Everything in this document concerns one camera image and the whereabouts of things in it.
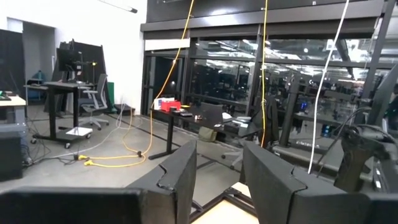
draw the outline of red object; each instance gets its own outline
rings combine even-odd
[[[180,110],[181,108],[181,102],[179,101],[162,101],[162,104],[160,106],[161,110],[170,111],[170,107],[175,107],[177,110]]]

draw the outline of cable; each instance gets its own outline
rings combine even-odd
[[[261,63],[261,83],[262,83],[262,98],[261,98],[261,110],[262,110],[262,138],[261,138],[261,147],[264,147],[264,140],[266,138],[266,109],[265,109],[265,100],[266,100],[266,82],[265,82],[265,66],[264,61],[266,59],[266,26],[267,26],[267,12],[268,12],[268,0],[266,0],[266,6],[264,8],[264,24],[262,31],[262,63]]]
[[[184,37],[185,37],[185,33],[186,33],[186,31],[187,31],[187,28],[188,28],[188,23],[189,23],[189,20],[190,20],[190,17],[191,17],[191,12],[192,12],[192,9],[193,9],[193,3],[194,3],[194,2],[195,2],[195,0],[192,0],[192,1],[191,1],[191,5],[190,5],[189,12],[188,12],[188,16],[187,16],[187,21],[185,22],[185,27],[184,27],[184,30],[183,30],[183,33],[182,33],[182,36],[181,36],[181,40],[183,40]],[[129,132],[130,132],[130,130],[131,130],[131,123],[132,123],[132,108],[130,108],[130,123],[129,123],[129,128],[127,129],[126,134],[123,136],[122,142],[123,142],[123,144],[124,144],[124,147],[125,147],[127,150],[132,151],[132,152],[135,152],[137,155],[136,155],[136,156],[116,156],[116,157],[101,157],[101,158],[100,158],[100,159],[110,159],[110,158],[111,158],[111,159],[120,159],[120,158],[126,158],[126,157],[128,157],[128,158],[143,157],[143,159],[142,159],[140,162],[136,162],[136,163],[133,163],[133,164],[126,164],[126,165],[119,165],[119,166],[107,166],[107,165],[97,164],[97,163],[94,163],[94,162],[92,162],[92,161],[90,160],[90,161],[85,162],[85,165],[86,165],[86,166],[100,166],[100,167],[108,167],[108,168],[129,167],[129,166],[134,166],[134,165],[141,164],[141,163],[143,163],[143,162],[146,160],[145,154],[147,154],[147,153],[149,152],[150,148],[152,147],[152,140],[153,140],[153,112],[152,112],[152,108],[154,107],[155,100],[158,99],[159,96],[160,96],[160,95],[162,94],[162,92],[164,91],[164,88],[166,87],[166,84],[167,84],[167,82],[168,82],[168,80],[169,80],[169,78],[170,78],[170,76],[171,76],[171,74],[172,74],[172,72],[173,72],[173,70],[174,70],[174,66],[175,66],[175,64],[176,64],[176,61],[177,61],[177,59],[178,59],[178,56],[180,55],[180,52],[181,52],[181,47],[178,48],[177,54],[176,54],[176,56],[175,56],[175,58],[174,58],[174,60],[173,60],[172,67],[170,68],[169,74],[167,75],[166,80],[164,81],[164,84],[163,84],[162,88],[160,89],[159,93],[158,93],[157,96],[154,98],[154,101],[152,102],[152,105],[150,106],[150,108],[151,108],[151,111],[150,111],[150,141],[149,141],[148,148],[147,148],[144,152],[137,151],[137,150],[135,150],[135,149],[131,149],[130,147],[128,147],[127,144],[126,144],[126,142],[125,142],[125,138],[126,138],[126,136],[129,134]]]
[[[324,153],[324,154],[321,156],[321,158],[319,158],[318,162],[315,164],[315,167],[319,166],[319,163],[321,163],[322,159],[328,155],[328,153],[330,152],[330,150],[331,150],[331,149],[333,148],[333,146],[337,143],[337,140],[339,140],[340,135],[341,135],[341,133],[342,133],[342,131],[343,131],[343,129],[344,129],[344,126],[348,123],[348,121],[350,121],[352,118],[354,118],[354,116],[355,116],[356,114],[358,114],[359,112],[363,112],[363,111],[366,111],[366,110],[371,110],[371,109],[370,109],[370,108],[358,108],[356,111],[352,112],[352,113],[348,116],[348,118],[344,121],[344,123],[342,123],[341,125],[339,125],[339,126],[336,128],[336,130],[339,129],[336,138],[335,138],[335,139],[333,140],[333,142],[329,145],[328,149],[326,150],[326,153]],[[321,173],[323,167],[325,166],[325,164],[326,164],[326,161],[321,165],[321,168],[319,168],[317,177],[319,177],[319,175],[320,175],[320,173]]]
[[[340,35],[341,27],[343,26],[343,22],[344,22],[344,18],[346,16],[346,13],[347,13],[348,5],[349,5],[349,0],[346,0],[346,4],[345,4],[344,9],[343,9],[343,15],[341,16],[340,23],[338,24],[338,28],[337,28],[335,39],[333,41],[332,48],[329,51],[329,56],[328,56],[328,58],[326,60],[325,67],[323,68],[323,73],[322,73],[322,76],[321,76],[321,82],[319,83],[317,97],[315,98],[315,108],[314,108],[314,114],[313,114],[313,133],[312,133],[311,158],[310,158],[310,165],[308,167],[308,174],[311,173],[313,155],[315,153],[315,142],[316,142],[315,136],[317,135],[318,100],[319,100],[319,96],[320,96],[320,93],[321,93],[321,90],[322,90],[322,85],[323,85],[323,81],[325,79],[326,71],[327,71],[328,66],[329,66],[331,55],[332,55],[332,53],[334,51],[334,48],[336,46],[336,43],[337,43],[337,40],[338,40],[338,36]]]

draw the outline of hanging cable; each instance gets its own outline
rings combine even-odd
[[[333,45],[332,45],[332,47],[331,47],[331,49],[329,51],[329,56],[328,56],[328,58],[326,60],[325,67],[323,68],[321,81],[320,81],[319,87],[318,87],[317,97],[315,98],[315,106],[314,106],[314,112],[313,112],[313,132],[312,132],[311,158],[310,158],[310,165],[308,167],[308,174],[311,173],[313,156],[314,156],[314,153],[315,153],[315,141],[316,141],[316,135],[317,135],[318,100],[319,100],[319,96],[320,96],[320,93],[321,93],[323,81],[325,79],[326,71],[327,71],[328,66],[329,66],[331,55],[332,55],[332,53],[334,51],[334,48],[336,46],[336,43],[337,43],[337,40],[338,40],[338,36],[340,35],[341,27],[343,26],[343,22],[344,22],[344,18],[346,16],[346,13],[347,13],[348,5],[349,5],[349,0],[346,0],[346,4],[345,4],[344,9],[343,9],[343,15],[341,16],[340,23],[339,23],[338,28],[337,28],[336,36],[335,36],[335,39],[333,41]]]
[[[266,138],[266,126],[267,126],[267,118],[266,118],[266,78],[265,78],[265,66],[264,62],[266,60],[266,26],[267,26],[267,12],[268,12],[268,0],[266,0],[266,6],[264,8],[264,24],[262,31],[262,63],[261,63],[261,85],[262,85],[262,94],[261,94],[261,110],[262,110],[262,138],[261,138],[261,147],[264,147],[264,140]]]
[[[182,32],[181,40],[183,40],[185,38],[185,33],[187,32],[188,23],[189,23],[189,20],[190,20],[190,17],[191,17],[191,12],[192,12],[192,8],[193,8],[193,3],[194,2],[195,2],[195,0],[191,1],[191,5],[190,5],[190,8],[189,8],[187,20],[185,22],[185,27],[184,27],[184,30]],[[169,81],[169,78],[170,78],[170,76],[171,76],[171,74],[172,74],[172,72],[174,70],[174,67],[175,67],[175,64],[177,62],[178,56],[180,55],[180,52],[181,52],[181,47],[178,48],[177,54],[176,54],[176,56],[175,56],[175,58],[173,60],[173,63],[172,63],[172,67],[170,68],[169,74],[167,75],[166,80],[164,81],[162,88],[160,89],[159,93],[156,95],[156,97],[154,98],[154,100],[153,100],[153,102],[152,102],[152,104],[150,106],[150,140],[149,140],[148,148],[144,152],[141,152],[141,151],[138,151],[138,150],[135,150],[135,149],[131,149],[126,144],[125,138],[126,138],[126,136],[129,134],[129,132],[131,130],[131,123],[132,123],[132,108],[131,108],[130,109],[129,128],[128,128],[127,132],[125,133],[125,135],[123,136],[122,142],[123,142],[124,147],[127,150],[132,151],[132,152],[136,153],[137,155],[114,156],[114,157],[88,157],[88,156],[81,156],[80,157],[81,159],[89,159],[88,161],[85,162],[85,166],[99,166],[99,167],[105,167],[105,168],[120,168],[120,167],[130,167],[130,166],[138,165],[138,164],[143,163],[146,160],[145,154],[147,154],[149,152],[150,148],[152,147],[152,140],[153,140],[153,122],[152,122],[152,120],[153,120],[153,112],[152,112],[152,108],[154,107],[154,103],[155,103],[156,99],[158,99],[159,96],[163,93],[164,88],[166,87],[167,82]],[[92,161],[92,159],[122,159],[122,158],[137,158],[137,157],[140,157],[140,158],[142,157],[143,159],[141,161],[139,161],[139,162],[135,162],[135,163],[132,163],[132,164],[116,165],[116,166],[97,164],[97,163],[94,163]]]

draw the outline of white office chair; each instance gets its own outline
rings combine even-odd
[[[99,76],[97,89],[96,90],[84,90],[83,93],[88,94],[88,98],[79,99],[79,107],[82,107],[86,112],[90,113],[90,117],[80,118],[79,126],[84,124],[95,124],[98,127],[98,130],[101,130],[101,123],[106,123],[109,125],[109,121],[105,119],[95,118],[93,117],[93,112],[101,111],[108,108],[106,104],[105,98],[105,83],[106,83],[107,74],[101,74]]]

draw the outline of black monitor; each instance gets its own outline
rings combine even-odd
[[[57,60],[60,72],[79,72],[82,70],[79,64],[81,61],[80,52],[57,48]]]
[[[369,112],[367,124],[381,126],[384,113],[390,103],[390,96],[398,79],[398,64],[384,77],[372,100],[372,110]]]

